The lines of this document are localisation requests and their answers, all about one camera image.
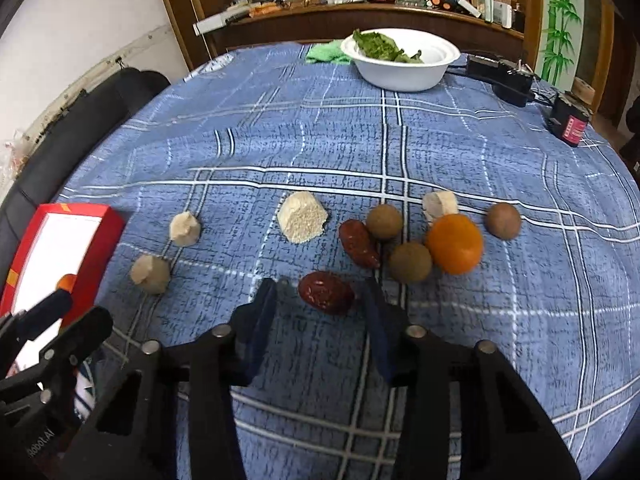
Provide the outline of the small orange mandarin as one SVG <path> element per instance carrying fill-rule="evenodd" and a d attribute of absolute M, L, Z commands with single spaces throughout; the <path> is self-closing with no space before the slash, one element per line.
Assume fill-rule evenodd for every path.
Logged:
<path fill-rule="evenodd" d="M 424 244 L 442 272 L 461 275 L 474 270 L 483 255 L 483 235 L 464 214 L 445 214 L 428 229 Z"/>

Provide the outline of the black red box device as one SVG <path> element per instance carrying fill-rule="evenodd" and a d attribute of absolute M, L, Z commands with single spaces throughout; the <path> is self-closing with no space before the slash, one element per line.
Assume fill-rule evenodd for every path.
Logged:
<path fill-rule="evenodd" d="M 590 123 L 592 114 L 585 104 L 570 92 L 558 93 L 546 119 L 547 129 L 564 143 L 577 148 Z"/>

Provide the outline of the white bowl with greens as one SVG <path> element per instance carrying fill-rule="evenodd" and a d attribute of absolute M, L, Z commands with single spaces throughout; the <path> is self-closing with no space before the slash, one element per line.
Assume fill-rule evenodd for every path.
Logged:
<path fill-rule="evenodd" d="M 355 29 L 341 42 L 369 84 L 395 92 L 420 92 L 436 87 L 460 50 L 448 40 L 408 28 Z"/>

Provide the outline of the brown longan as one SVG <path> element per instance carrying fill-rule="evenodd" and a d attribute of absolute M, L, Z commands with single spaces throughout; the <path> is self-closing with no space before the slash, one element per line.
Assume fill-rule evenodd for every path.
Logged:
<path fill-rule="evenodd" d="M 390 275 L 399 283 L 424 281 L 431 273 L 431 253 L 421 243 L 407 242 L 394 248 L 388 259 Z"/>
<path fill-rule="evenodd" d="M 521 232 L 522 217 L 514 206 L 496 203 L 487 211 L 485 226 L 490 234 L 500 240 L 514 240 Z"/>
<path fill-rule="evenodd" d="M 366 226 L 377 240 L 391 240 L 402 230 L 404 222 L 400 212 L 390 204 L 372 208 L 366 219 Z"/>

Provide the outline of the beige food chunk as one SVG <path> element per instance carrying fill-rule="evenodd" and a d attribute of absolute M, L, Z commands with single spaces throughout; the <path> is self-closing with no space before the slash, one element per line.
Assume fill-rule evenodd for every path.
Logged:
<path fill-rule="evenodd" d="M 169 238 L 179 247 L 196 244 L 200 239 L 201 225 L 191 211 L 176 214 L 169 223 Z"/>
<path fill-rule="evenodd" d="M 323 233 L 329 214 L 311 192 L 295 192 L 280 207 L 280 230 L 293 244 L 303 244 Z"/>
<path fill-rule="evenodd" d="M 451 191 L 426 193 L 422 197 L 422 209 L 429 226 L 447 214 L 459 212 L 457 197 Z"/>
<path fill-rule="evenodd" d="M 169 263 L 160 257 L 142 255 L 129 271 L 131 281 L 149 295 L 166 292 L 170 281 Z"/>

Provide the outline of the black leather sofa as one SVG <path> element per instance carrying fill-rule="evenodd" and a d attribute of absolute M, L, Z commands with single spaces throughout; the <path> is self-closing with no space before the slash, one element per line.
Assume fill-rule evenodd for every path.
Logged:
<path fill-rule="evenodd" d="M 50 203 L 96 146 L 168 86 L 169 80 L 155 70 L 123 68 L 93 90 L 81 91 L 47 126 L 43 144 L 1 201 L 2 280 L 38 206 Z"/>

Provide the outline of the wooden sideboard counter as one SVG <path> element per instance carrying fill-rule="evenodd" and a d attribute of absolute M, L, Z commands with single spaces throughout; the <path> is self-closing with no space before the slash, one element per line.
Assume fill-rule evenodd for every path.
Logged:
<path fill-rule="evenodd" d="M 516 60 L 526 55 L 524 35 L 457 13 L 392 6 L 387 3 L 349 3 L 306 6 L 242 20 L 196 36 L 192 26 L 180 34 L 180 46 L 190 65 L 230 50 L 278 42 L 344 39 L 353 30 L 410 28 L 429 32 L 462 52 L 492 53 Z"/>

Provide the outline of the blue plaid tablecloth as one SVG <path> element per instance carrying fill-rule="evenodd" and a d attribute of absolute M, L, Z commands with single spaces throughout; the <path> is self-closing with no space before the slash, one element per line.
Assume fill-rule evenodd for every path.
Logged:
<path fill-rule="evenodd" d="M 376 370 L 359 313 L 307 306 L 298 281 L 367 271 L 337 236 L 390 204 L 400 237 L 426 230 L 422 197 L 448 190 L 482 224 L 496 203 L 520 235 L 484 239 L 470 273 L 420 284 L 384 280 L 386 297 L 446 340 L 498 344 L 549 414 L 583 476 L 610 454 L 639 406 L 639 190 L 610 144 L 552 136 L 544 111 L 500 101 L 487 84 L 446 76 L 422 93 L 367 84 L 350 65 L 307 64 L 279 44 L 217 58 L 166 89 L 78 167 L 61 200 L 105 204 L 127 224 L 96 297 L 112 336 L 87 366 L 96 393 L 149 339 L 194 340 L 249 302 L 263 278 L 280 304 L 258 376 L 233 393 L 252 479 L 386 479 L 405 408 Z M 277 214 L 295 192 L 329 214 L 293 244 Z M 169 238 L 191 211 L 198 242 Z M 170 266 L 149 295 L 129 271 L 142 255 Z"/>

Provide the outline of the red tray white inside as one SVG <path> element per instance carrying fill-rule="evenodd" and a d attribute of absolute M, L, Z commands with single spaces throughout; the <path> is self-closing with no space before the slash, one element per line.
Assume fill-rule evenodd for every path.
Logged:
<path fill-rule="evenodd" d="M 17 353 L 10 371 L 26 370 L 58 332 L 93 307 L 107 263 L 112 258 L 125 220 L 110 206 L 45 204 L 38 207 L 17 248 L 1 294 L 1 312 L 35 307 L 56 289 L 65 274 L 75 274 L 72 307 L 36 340 Z"/>

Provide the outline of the black power adapter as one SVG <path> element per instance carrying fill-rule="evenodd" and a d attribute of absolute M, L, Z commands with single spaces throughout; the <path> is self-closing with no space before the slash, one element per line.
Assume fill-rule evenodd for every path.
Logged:
<path fill-rule="evenodd" d="M 473 79 L 487 82 L 500 100 L 518 107 L 532 102 L 534 73 L 522 61 L 469 54 L 465 73 Z"/>

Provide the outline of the dark red jujube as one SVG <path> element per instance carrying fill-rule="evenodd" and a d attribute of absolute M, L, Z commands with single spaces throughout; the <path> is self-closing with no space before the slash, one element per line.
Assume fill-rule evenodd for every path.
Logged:
<path fill-rule="evenodd" d="M 356 219 L 344 221 L 338 228 L 338 237 L 349 258 L 357 266 L 375 270 L 380 267 L 380 254 L 366 226 Z"/>
<path fill-rule="evenodd" d="M 350 285 L 326 271 L 305 275 L 297 289 L 306 304 L 328 315 L 345 315 L 355 303 L 355 293 Z"/>

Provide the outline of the green cloth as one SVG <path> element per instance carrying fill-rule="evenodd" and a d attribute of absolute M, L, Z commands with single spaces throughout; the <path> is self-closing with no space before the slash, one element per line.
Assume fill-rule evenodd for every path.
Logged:
<path fill-rule="evenodd" d="M 352 60 L 342 51 L 341 44 L 341 40 L 314 44 L 306 54 L 306 63 L 349 65 Z"/>

